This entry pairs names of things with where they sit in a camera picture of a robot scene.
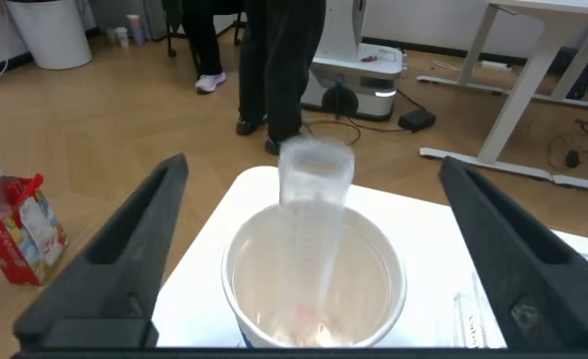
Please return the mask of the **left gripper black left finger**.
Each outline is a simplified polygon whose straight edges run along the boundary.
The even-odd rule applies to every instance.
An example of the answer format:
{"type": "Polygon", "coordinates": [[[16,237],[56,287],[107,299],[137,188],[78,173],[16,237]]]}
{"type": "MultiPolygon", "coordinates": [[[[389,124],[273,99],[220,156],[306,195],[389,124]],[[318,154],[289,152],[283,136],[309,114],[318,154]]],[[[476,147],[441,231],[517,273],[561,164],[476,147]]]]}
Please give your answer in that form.
{"type": "Polygon", "coordinates": [[[143,349],[188,178],[184,155],[150,173],[15,321],[23,349],[143,349]]]}

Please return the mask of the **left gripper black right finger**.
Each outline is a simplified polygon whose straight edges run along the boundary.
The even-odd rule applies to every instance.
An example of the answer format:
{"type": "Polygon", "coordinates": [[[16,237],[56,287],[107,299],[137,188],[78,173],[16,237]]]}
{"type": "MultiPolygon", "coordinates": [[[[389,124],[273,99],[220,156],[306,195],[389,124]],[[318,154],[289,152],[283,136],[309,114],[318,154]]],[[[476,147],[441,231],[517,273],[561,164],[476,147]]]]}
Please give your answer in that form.
{"type": "Polygon", "coordinates": [[[588,350],[588,261],[464,162],[440,181],[508,348],[588,350]]]}

